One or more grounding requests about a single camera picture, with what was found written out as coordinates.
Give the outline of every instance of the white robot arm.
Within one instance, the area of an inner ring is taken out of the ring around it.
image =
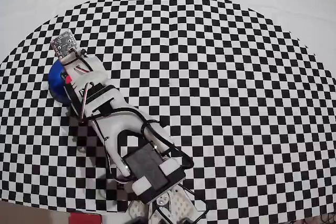
[[[140,200],[151,203],[181,182],[184,170],[193,167],[193,161],[174,146],[159,122],[126,103],[102,62],[97,57],[86,57],[70,30],[51,45],[64,68],[61,73],[64,88],[79,121],[88,121],[94,128],[106,148],[108,160],[110,156],[125,181],[134,181],[132,189]],[[121,157],[117,139],[122,132],[143,137],[147,144]],[[169,158],[173,148],[189,165],[180,166]]]

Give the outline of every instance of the black cable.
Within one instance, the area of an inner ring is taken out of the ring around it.
[[[336,224],[336,221],[335,221],[335,215],[336,215],[336,212],[331,212],[327,215],[327,219],[324,220],[322,215],[320,215],[320,219],[321,219],[321,223],[322,224]]]
[[[173,222],[161,211],[161,209],[157,206],[156,200],[153,201],[153,205],[155,207],[154,211],[157,210],[159,212],[159,214],[161,214],[161,216],[169,223],[169,224],[173,224]]]
[[[178,184],[183,190],[186,190],[188,193],[192,194],[195,196],[196,199],[196,195],[193,191],[191,191],[189,188],[186,188],[184,185],[182,184]],[[209,212],[209,208],[208,205],[205,201],[205,199],[199,198],[204,204],[205,204],[205,211],[192,223],[192,224],[196,224],[199,222],[199,220],[201,220],[202,218],[204,218],[206,216],[206,214]]]
[[[136,114],[144,123],[146,123],[146,118],[136,109],[134,108],[117,108],[117,109],[113,109],[112,113],[117,113],[117,112],[132,112],[133,114]],[[155,129],[153,129],[153,127],[151,126],[151,124],[147,123],[146,127],[149,129],[149,131],[158,139],[160,140],[162,143],[164,143],[165,145],[167,145],[169,148],[173,148],[175,150],[177,150],[182,158],[184,157],[185,159],[188,160],[189,165],[181,165],[181,168],[183,170],[187,170],[190,168],[194,167],[194,161],[191,159],[191,157],[189,157],[186,153],[184,153],[182,150],[178,149],[174,144],[172,144],[171,142],[169,142],[168,140],[166,140],[165,138],[163,138],[158,132],[156,132]]]
[[[117,112],[131,112],[135,115],[137,115],[145,124],[145,127],[142,127],[142,129],[144,130],[144,128],[148,128],[150,130],[150,132],[162,143],[164,143],[165,145],[167,145],[169,148],[175,149],[178,153],[180,153],[180,155],[182,156],[182,158],[184,157],[185,159],[187,159],[187,162],[189,163],[189,165],[181,165],[181,168],[183,170],[187,170],[187,169],[191,169],[194,167],[194,161],[192,160],[191,157],[189,157],[186,153],[184,153],[182,150],[178,149],[174,144],[172,144],[171,142],[169,142],[168,140],[166,140],[165,138],[163,138],[158,132],[156,132],[155,129],[153,129],[153,127],[151,126],[151,120],[146,120],[146,118],[136,109],[134,108],[117,108],[117,109],[113,109],[112,113],[99,113],[97,115],[92,115],[89,116],[87,118],[85,118],[82,122],[86,122],[89,120],[95,120],[101,116],[108,116],[111,115],[113,113],[117,113]]]
[[[70,48],[70,52],[75,53],[76,58],[81,60],[91,72],[93,71],[92,67],[86,62],[86,60],[84,60],[80,55],[78,55],[77,51],[74,48]]]
[[[158,120],[155,120],[155,119],[149,119],[149,120],[146,120],[142,126],[141,126],[141,129],[140,129],[140,132],[142,135],[145,135],[145,129],[146,127],[150,124],[150,123],[160,123]]]
[[[107,152],[107,150],[106,150],[106,147],[105,147],[105,137],[104,137],[104,135],[103,135],[103,133],[101,132],[101,129],[100,129],[100,127],[99,127],[99,125],[98,125],[98,123],[97,123],[97,121],[96,121],[96,119],[93,119],[92,120],[93,121],[93,123],[96,125],[96,127],[97,127],[97,129],[98,129],[98,131],[99,131],[99,134],[101,135],[101,138],[102,138],[102,140],[104,141],[104,151],[105,151],[105,155],[106,155],[106,158],[107,158],[107,162],[109,162],[109,158],[108,158],[108,152]],[[126,183],[126,182],[130,182],[130,181],[132,181],[133,180],[133,178],[132,178],[132,176],[129,176],[129,177],[127,177],[126,179],[119,179],[119,178],[112,178],[112,179],[115,179],[117,182],[121,182],[121,183]]]
[[[71,60],[71,61],[69,61],[68,63],[63,64],[63,66],[70,65],[71,63],[74,63],[76,60],[78,60],[78,58],[76,58],[76,59],[74,59],[74,60]]]

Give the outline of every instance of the blue surface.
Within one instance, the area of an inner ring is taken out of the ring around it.
[[[61,62],[57,60],[49,71],[48,75],[49,91],[56,101],[64,103],[65,105],[69,105],[70,100],[64,89],[65,81],[61,77],[61,73],[63,71],[64,68]]]

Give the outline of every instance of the wire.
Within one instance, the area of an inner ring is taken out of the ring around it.
[[[195,193],[193,191],[191,191],[189,188],[186,188],[185,186],[183,186],[182,184],[178,184],[183,190],[187,191],[188,193],[195,195]],[[204,218],[206,216],[206,214],[209,212],[209,208],[207,206],[207,203],[205,201],[205,199],[201,199],[200,200],[205,204],[205,211],[196,219],[192,222],[192,224],[196,224],[198,223],[202,218]],[[159,208],[159,206],[157,205],[156,201],[153,202],[153,205],[155,207],[155,210],[157,210],[159,212],[159,214],[161,214],[161,216],[169,223],[169,224],[173,224],[171,222],[171,220],[161,211],[161,209]]]
[[[182,189],[184,189],[184,190],[186,190],[188,193],[190,193],[190,194],[192,194],[192,195],[194,195],[195,197],[196,197],[196,195],[195,195],[195,193],[193,192],[193,191],[191,191],[189,188],[186,188],[184,185],[182,185],[182,184],[178,184]],[[205,204],[205,211],[192,223],[192,224],[196,224],[196,223],[198,223],[202,218],[204,218],[205,216],[206,216],[206,214],[209,212],[209,208],[208,208],[208,205],[207,205],[207,203],[206,203],[206,201],[205,201],[205,199],[202,199],[202,198],[199,198],[204,204]]]
[[[108,152],[106,150],[105,137],[104,137],[103,133],[101,132],[101,129],[100,129],[99,124],[97,123],[96,119],[93,119],[92,121],[96,125],[97,130],[98,130],[99,134],[101,135],[103,146],[104,146],[105,155],[107,157],[107,162],[108,162],[108,168],[106,167],[106,170],[108,169],[109,170],[109,174],[111,174],[111,161],[110,161],[110,155],[108,154]],[[129,177],[125,178],[125,179],[121,179],[121,178],[112,178],[112,179],[114,179],[115,181],[117,181],[120,184],[126,184],[126,183],[132,181],[133,178],[132,178],[132,176],[129,176]]]
[[[134,108],[117,108],[117,109],[113,109],[112,113],[117,113],[117,112],[131,112],[136,114],[144,123],[147,122],[146,118],[136,109]],[[182,158],[184,157],[185,159],[188,160],[189,165],[181,165],[181,168],[183,170],[187,170],[190,168],[194,167],[194,161],[191,159],[191,157],[189,157],[186,153],[184,153],[182,150],[178,149],[174,144],[172,144],[171,142],[169,142],[168,140],[166,140],[165,138],[163,138],[158,132],[156,132],[155,129],[153,129],[153,127],[151,126],[150,123],[147,123],[146,127],[149,129],[149,131],[158,139],[160,140],[162,143],[164,143],[165,145],[167,145],[169,148],[173,148],[175,150],[177,150]]]
[[[112,113],[99,113],[99,114],[96,114],[96,115],[91,115],[91,116],[88,116],[88,117],[84,118],[82,122],[84,123],[84,122],[94,120],[94,119],[98,119],[98,118],[101,118],[102,116],[108,116],[108,115],[111,115],[111,114]]]
[[[74,69],[77,69],[77,70],[79,70],[81,72],[84,72],[84,73],[89,73],[90,72],[88,70],[85,70],[84,68],[81,68],[79,65],[77,65]]]
[[[335,215],[336,215],[336,212],[329,213],[327,215],[326,220],[325,220],[325,218],[323,218],[323,215],[320,215],[321,223],[322,224],[336,224]]]
[[[83,95],[83,101],[82,101],[82,110],[80,111],[80,121],[83,121],[83,117],[84,117],[84,108],[85,108],[85,104],[86,104],[86,97],[88,95],[88,87],[89,87],[89,84],[93,84],[92,82],[88,82],[85,84],[85,87],[84,87],[84,95]]]
[[[156,210],[159,212],[159,214],[161,214],[161,216],[169,223],[169,224],[173,224],[173,222],[161,211],[161,209],[157,206],[156,201],[153,202]]]
[[[80,56],[78,55],[77,51],[76,51],[74,48],[70,48],[70,52],[75,53],[76,58],[79,59],[79,60],[81,60],[81,61],[85,64],[85,66],[87,66],[87,68],[88,68],[91,72],[93,71],[92,67],[86,62],[86,60],[84,60],[82,57],[80,57]]]
[[[63,65],[63,66],[70,65],[71,63],[74,63],[76,60],[78,60],[78,58],[76,58],[76,59],[74,59],[74,60],[71,60],[71,61],[69,61],[68,63],[62,64],[62,65]]]

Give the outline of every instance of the black and white checkerboard mat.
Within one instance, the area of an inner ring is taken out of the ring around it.
[[[210,223],[333,211],[335,80],[291,33],[228,0],[97,0],[28,35],[0,65],[2,200],[122,211],[134,198],[105,179],[94,130],[48,93],[49,43],[67,28],[193,157],[183,184]]]

